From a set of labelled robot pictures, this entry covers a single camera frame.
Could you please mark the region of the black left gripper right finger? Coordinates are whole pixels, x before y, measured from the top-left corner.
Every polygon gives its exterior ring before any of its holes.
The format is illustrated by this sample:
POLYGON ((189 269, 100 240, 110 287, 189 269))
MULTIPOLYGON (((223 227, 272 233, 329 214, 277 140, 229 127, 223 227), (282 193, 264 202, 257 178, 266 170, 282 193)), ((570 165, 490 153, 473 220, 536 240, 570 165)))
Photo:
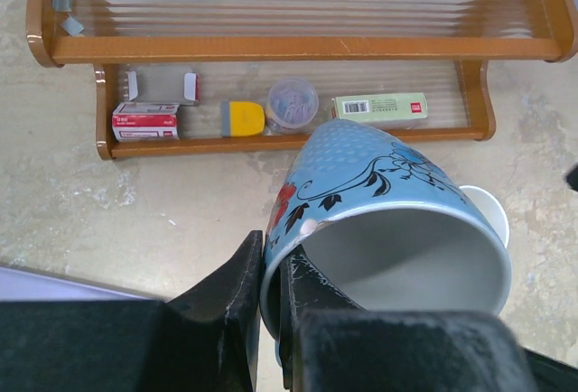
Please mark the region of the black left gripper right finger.
POLYGON ((363 310, 298 247, 279 268, 290 391, 575 391, 577 370, 474 312, 363 310))

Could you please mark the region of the blue mug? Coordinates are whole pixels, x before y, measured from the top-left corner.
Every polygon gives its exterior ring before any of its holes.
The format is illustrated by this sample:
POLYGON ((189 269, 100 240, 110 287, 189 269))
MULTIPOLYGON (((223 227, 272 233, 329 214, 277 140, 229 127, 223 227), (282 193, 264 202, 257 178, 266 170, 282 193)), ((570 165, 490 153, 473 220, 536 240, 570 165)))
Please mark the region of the blue mug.
POLYGON ((314 130, 271 210, 260 309, 274 338, 280 266, 298 248, 325 284, 370 311, 498 314, 512 283, 497 231, 441 168, 344 119, 314 130))
POLYGON ((510 226, 508 215, 499 200, 490 192, 474 185, 462 185, 461 191, 471 200, 508 248, 510 226))

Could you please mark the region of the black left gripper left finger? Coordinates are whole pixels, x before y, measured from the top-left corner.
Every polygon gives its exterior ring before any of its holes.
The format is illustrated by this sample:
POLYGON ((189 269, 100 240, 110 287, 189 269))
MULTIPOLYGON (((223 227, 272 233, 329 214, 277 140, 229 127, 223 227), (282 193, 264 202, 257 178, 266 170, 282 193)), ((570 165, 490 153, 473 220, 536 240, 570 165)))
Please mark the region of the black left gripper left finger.
POLYGON ((263 235, 168 302, 1 305, 4 391, 252 391, 263 235))

